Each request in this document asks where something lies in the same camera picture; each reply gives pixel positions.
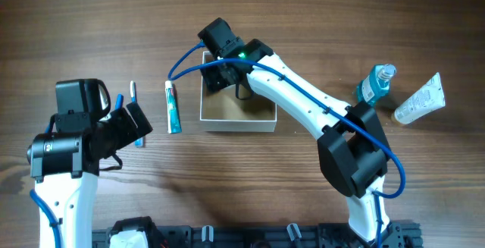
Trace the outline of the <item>blue white toothbrush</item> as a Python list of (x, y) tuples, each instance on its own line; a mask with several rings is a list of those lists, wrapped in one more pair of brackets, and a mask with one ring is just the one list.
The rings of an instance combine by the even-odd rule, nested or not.
[[(137, 96), (136, 96), (136, 83), (131, 80), (130, 81), (130, 98), (131, 102), (137, 102)], [(144, 138), (141, 137), (138, 140), (134, 142), (135, 147), (144, 147)]]

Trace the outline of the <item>teal toothpaste tube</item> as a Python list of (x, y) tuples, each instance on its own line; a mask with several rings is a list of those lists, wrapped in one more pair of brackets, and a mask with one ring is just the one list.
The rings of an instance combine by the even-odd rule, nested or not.
[(169, 134), (181, 133), (182, 127), (177, 106), (177, 94), (170, 80), (165, 82), (165, 95), (167, 102), (167, 132)]

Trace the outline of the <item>blue mouthwash bottle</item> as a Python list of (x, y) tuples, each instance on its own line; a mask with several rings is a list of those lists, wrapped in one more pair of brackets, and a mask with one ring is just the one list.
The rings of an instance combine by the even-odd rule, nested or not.
[(393, 64), (376, 64), (356, 87), (357, 102), (366, 102), (375, 106), (377, 102), (390, 92), (390, 81), (396, 75)]

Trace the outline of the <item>white lotion tube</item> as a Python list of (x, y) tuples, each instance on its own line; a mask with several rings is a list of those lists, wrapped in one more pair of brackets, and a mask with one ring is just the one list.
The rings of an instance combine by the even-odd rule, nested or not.
[(392, 113), (392, 119), (399, 124), (406, 125), (445, 106), (446, 100), (440, 73), (436, 72)]

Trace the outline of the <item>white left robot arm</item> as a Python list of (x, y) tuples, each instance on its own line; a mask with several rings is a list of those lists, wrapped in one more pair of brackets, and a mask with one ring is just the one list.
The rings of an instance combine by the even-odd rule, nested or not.
[(57, 113), (27, 149), (39, 207), (41, 247), (90, 247), (99, 162), (117, 158), (133, 128), (125, 110), (110, 119), (111, 99), (103, 81), (57, 82)]

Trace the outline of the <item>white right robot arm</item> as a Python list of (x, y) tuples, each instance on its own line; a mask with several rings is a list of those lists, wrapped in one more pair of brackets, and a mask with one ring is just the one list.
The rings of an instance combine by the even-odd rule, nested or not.
[(220, 17), (198, 37), (196, 48), (206, 48), (213, 61), (178, 74), (170, 71), (168, 79), (199, 70), (213, 92), (244, 86), (279, 105), (315, 138), (321, 173), (346, 197), (350, 229), (365, 243), (381, 246), (390, 223), (383, 182), (387, 162), (395, 156), (375, 110), (366, 102), (351, 106), (323, 93), (262, 41), (243, 42)]

